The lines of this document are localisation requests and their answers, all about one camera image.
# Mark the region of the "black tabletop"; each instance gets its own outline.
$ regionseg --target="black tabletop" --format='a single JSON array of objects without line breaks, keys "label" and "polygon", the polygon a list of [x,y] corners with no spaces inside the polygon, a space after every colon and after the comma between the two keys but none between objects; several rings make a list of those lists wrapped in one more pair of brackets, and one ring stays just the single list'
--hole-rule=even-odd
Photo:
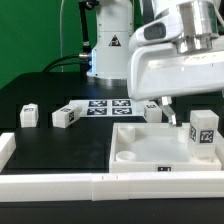
[{"label": "black tabletop", "polygon": [[[142,117],[81,118],[67,129],[54,128],[51,114],[70,100],[125,99],[126,87],[105,87],[81,80],[78,73],[22,74],[0,90],[0,134],[15,132],[17,148],[1,175],[105,173],[114,122],[145,122]],[[20,127],[23,105],[38,104],[37,128]],[[220,92],[173,99],[183,122],[190,110],[212,109],[220,116]],[[70,201],[0,203],[2,223],[222,223],[224,199]]]}]

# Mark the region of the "white platform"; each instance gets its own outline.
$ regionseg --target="white platform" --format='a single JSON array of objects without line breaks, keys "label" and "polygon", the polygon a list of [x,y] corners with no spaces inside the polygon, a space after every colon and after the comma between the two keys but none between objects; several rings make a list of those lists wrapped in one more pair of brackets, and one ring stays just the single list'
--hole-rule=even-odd
[{"label": "white platform", "polygon": [[[119,140],[119,131],[135,130],[135,140],[124,143]],[[158,172],[158,171],[220,171],[222,168],[224,140],[217,133],[219,140],[217,155],[211,160],[196,159],[190,155],[187,143],[179,142],[178,128],[169,124],[127,124],[117,123],[113,128],[110,152],[110,173],[123,172]],[[126,159],[117,161],[116,155],[126,152]]]}]

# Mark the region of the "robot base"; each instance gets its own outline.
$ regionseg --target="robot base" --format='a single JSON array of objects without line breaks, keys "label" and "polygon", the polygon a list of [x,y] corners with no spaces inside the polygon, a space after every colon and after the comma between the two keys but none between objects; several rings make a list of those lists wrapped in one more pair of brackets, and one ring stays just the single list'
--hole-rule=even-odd
[{"label": "robot base", "polygon": [[127,79],[103,79],[97,76],[87,76],[87,81],[102,86],[127,86]]}]

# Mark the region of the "green screen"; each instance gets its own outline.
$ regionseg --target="green screen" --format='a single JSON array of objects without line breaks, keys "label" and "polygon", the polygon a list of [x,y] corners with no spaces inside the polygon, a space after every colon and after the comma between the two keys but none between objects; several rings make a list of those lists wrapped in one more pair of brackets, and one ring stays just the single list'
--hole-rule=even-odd
[{"label": "green screen", "polygon": [[[40,72],[60,55],[61,0],[1,0],[0,88],[22,73]],[[89,36],[96,43],[96,16],[87,11]],[[66,0],[63,14],[63,55],[82,49],[78,0]],[[65,71],[78,71],[77,66]]]}]

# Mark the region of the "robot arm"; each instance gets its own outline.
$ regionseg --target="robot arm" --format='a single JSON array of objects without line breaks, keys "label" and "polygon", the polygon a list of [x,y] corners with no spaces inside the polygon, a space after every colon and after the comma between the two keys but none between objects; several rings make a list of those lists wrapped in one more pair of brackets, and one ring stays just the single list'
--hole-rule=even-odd
[{"label": "robot arm", "polygon": [[[129,97],[134,100],[153,100],[163,96],[222,90],[224,37],[218,36],[213,1],[167,0],[167,4],[163,0],[153,2],[156,3],[156,20],[137,30],[130,41],[129,46],[134,53],[128,64]],[[181,29],[171,29],[171,21],[177,27],[179,21],[182,21],[183,31],[179,36],[157,40],[140,38],[146,36],[147,27],[151,29],[158,22],[166,26],[166,33],[174,30],[178,34]]]},{"label": "robot arm", "polygon": [[183,21],[177,7],[172,6],[154,18],[153,5],[157,1],[141,0],[141,10],[144,26],[139,28],[129,42],[131,53],[139,47],[172,41],[178,38],[184,30]]}]

